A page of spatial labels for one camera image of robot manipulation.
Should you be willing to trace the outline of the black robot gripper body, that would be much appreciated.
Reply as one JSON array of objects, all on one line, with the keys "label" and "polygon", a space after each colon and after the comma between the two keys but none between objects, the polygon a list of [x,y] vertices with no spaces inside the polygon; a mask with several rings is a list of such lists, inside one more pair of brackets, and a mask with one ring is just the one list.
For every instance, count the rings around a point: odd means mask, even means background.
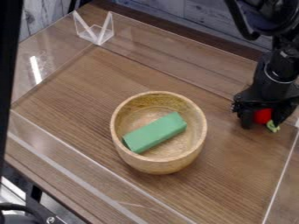
[{"label": "black robot gripper body", "polygon": [[282,102],[294,102],[299,106],[299,87],[291,86],[285,94],[277,95],[277,91],[270,90],[266,94],[257,87],[249,87],[234,96],[231,110],[238,113],[241,107],[255,110],[275,109]]}]

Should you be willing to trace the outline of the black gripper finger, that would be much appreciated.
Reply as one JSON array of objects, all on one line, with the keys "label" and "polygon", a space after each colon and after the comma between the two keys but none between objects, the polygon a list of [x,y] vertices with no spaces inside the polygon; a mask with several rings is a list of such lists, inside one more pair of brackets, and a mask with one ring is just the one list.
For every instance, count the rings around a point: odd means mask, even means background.
[{"label": "black gripper finger", "polygon": [[298,104],[291,101],[285,101],[277,105],[273,116],[274,124],[277,127],[286,121],[290,115],[295,112],[297,107]]},{"label": "black gripper finger", "polygon": [[241,120],[241,126],[245,130],[250,130],[254,125],[254,117],[257,110],[249,107],[241,107],[238,110],[238,118]]}]

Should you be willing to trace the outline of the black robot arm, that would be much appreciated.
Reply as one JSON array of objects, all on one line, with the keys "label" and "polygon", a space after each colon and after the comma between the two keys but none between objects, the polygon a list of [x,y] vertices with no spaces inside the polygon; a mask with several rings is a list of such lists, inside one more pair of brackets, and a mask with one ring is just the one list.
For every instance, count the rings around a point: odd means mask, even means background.
[{"label": "black robot arm", "polygon": [[299,108],[299,0],[225,2],[243,38],[273,38],[253,84],[235,94],[231,110],[245,129],[257,123],[278,131]]}]

